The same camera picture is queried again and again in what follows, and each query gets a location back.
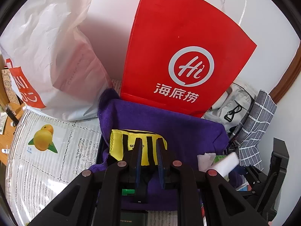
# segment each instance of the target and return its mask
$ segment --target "plaid fabric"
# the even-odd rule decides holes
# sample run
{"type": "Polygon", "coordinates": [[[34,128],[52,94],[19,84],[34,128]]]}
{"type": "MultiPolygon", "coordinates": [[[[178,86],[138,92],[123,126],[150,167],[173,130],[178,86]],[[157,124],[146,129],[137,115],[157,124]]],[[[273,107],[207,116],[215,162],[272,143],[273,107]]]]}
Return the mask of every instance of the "plaid fabric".
{"type": "Polygon", "coordinates": [[[250,114],[245,115],[235,128],[230,140],[232,147],[238,147],[241,166],[253,165],[259,170],[263,169],[257,144],[267,130],[276,108],[270,95],[260,90],[250,114]]]}

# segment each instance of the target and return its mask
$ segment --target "metal screw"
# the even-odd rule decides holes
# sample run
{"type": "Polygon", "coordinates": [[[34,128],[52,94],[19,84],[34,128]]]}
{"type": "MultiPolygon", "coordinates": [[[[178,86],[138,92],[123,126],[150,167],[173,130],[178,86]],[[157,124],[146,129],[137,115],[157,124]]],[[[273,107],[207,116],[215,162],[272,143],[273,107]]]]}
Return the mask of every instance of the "metal screw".
{"type": "Polygon", "coordinates": [[[217,175],[217,171],[216,171],[216,170],[213,170],[213,169],[210,169],[210,170],[208,171],[208,174],[209,174],[210,176],[216,176],[216,175],[217,175]]]}
{"type": "Polygon", "coordinates": [[[181,165],[182,165],[182,162],[181,161],[173,161],[173,165],[175,166],[175,167],[180,167],[181,165]]]}
{"type": "Polygon", "coordinates": [[[125,166],[126,166],[126,161],[119,161],[119,162],[117,163],[117,165],[118,165],[119,167],[125,167],[125,166]]]}
{"type": "Polygon", "coordinates": [[[83,176],[90,176],[91,175],[91,171],[90,170],[83,170],[82,171],[82,175],[83,176]]]}

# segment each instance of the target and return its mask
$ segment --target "yellow and black bag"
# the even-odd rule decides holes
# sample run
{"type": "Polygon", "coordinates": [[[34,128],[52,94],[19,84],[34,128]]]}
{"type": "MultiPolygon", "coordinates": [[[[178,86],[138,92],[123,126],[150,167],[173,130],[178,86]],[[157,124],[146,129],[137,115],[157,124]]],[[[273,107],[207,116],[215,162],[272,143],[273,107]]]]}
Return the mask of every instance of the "yellow and black bag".
{"type": "MultiPolygon", "coordinates": [[[[110,155],[121,161],[124,152],[134,148],[136,138],[142,139],[141,166],[157,165],[156,141],[163,137],[152,132],[113,129],[110,137],[110,155]]],[[[167,142],[164,138],[163,142],[165,149],[167,149],[167,142]]]]}

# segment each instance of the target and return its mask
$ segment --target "green leaf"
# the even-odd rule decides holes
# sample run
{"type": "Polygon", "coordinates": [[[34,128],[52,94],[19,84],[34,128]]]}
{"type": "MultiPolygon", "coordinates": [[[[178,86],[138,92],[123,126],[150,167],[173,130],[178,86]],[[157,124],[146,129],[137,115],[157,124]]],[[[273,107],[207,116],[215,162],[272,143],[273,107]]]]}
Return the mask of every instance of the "green leaf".
{"type": "Polygon", "coordinates": [[[33,139],[29,141],[28,145],[35,145],[35,144],[33,143],[33,139]]]}
{"type": "Polygon", "coordinates": [[[48,149],[51,150],[51,151],[54,152],[54,153],[58,153],[58,151],[57,151],[57,149],[55,148],[55,145],[54,145],[53,142],[49,145],[48,149]]]}

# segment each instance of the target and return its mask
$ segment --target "circular white logo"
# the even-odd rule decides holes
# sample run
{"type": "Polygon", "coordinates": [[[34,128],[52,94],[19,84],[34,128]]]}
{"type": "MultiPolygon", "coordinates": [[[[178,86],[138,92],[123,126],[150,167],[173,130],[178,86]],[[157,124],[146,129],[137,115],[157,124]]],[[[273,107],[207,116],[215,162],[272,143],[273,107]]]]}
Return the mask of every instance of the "circular white logo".
{"type": "MultiPolygon", "coordinates": [[[[186,65],[181,65],[179,67],[180,72],[178,73],[179,76],[182,75],[182,73],[186,70],[186,69],[190,69],[190,71],[188,72],[188,74],[186,75],[187,77],[189,77],[195,70],[197,70],[194,74],[194,78],[195,79],[198,79],[198,74],[203,70],[203,68],[198,68],[202,62],[198,63],[196,66],[190,66],[194,61],[196,61],[198,59],[198,57],[195,57],[193,58],[192,60],[190,60],[186,65]]],[[[177,51],[175,53],[175,55],[171,58],[170,62],[169,62],[169,65],[168,65],[168,72],[169,72],[169,75],[171,77],[171,79],[177,83],[178,85],[181,85],[183,87],[195,87],[195,86],[199,86],[201,84],[203,84],[204,82],[206,82],[210,76],[212,75],[213,73],[213,70],[214,70],[214,60],[213,60],[213,57],[212,55],[204,48],[202,47],[197,47],[197,46],[190,46],[190,47],[185,47],[185,48],[182,48],[181,50],[177,51]],[[181,57],[183,54],[185,53],[188,53],[188,52],[199,52],[203,55],[206,56],[206,58],[208,59],[209,61],[209,72],[207,73],[207,75],[201,79],[200,81],[198,82],[195,82],[195,83],[192,83],[192,84],[187,84],[183,81],[181,81],[175,74],[175,70],[174,70],[174,67],[175,67],[175,64],[177,62],[177,60],[179,59],[179,57],[181,57]]]]}

